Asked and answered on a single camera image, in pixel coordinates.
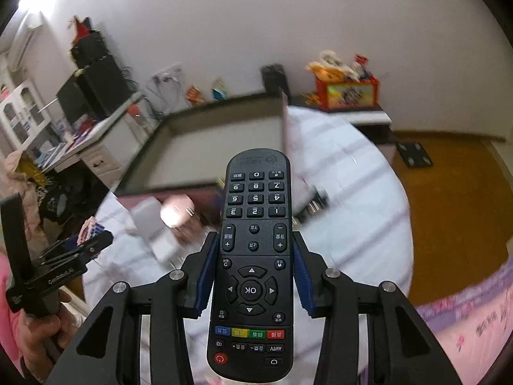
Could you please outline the person left hand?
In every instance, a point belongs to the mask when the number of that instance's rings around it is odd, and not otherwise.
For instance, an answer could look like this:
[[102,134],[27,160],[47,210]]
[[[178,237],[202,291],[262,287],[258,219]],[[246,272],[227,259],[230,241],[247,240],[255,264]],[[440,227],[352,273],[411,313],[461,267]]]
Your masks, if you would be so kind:
[[21,310],[17,316],[17,348],[22,357],[21,364],[34,384],[45,384],[55,366],[44,343],[56,338],[56,344],[66,348],[78,330],[77,318],[64,306],[71,302],[71,296],[62,289],[58,296],[61,304],[57,315],[34,318]]

